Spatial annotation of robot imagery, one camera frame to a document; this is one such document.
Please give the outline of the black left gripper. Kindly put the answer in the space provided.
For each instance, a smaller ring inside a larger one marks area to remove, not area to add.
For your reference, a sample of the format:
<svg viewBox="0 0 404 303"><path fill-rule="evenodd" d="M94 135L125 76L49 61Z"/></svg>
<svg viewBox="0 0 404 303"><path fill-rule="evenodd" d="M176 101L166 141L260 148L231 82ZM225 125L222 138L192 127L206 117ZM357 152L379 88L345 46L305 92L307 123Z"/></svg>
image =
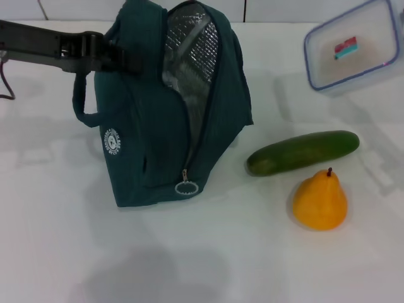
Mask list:
<svg viewBox="0 0 404 303"><path fill-rule="evenodd" d="M142 72L142 58L101 33L66 33L1 21L1 50L9 60L54 66L67 73Z"/></svg>

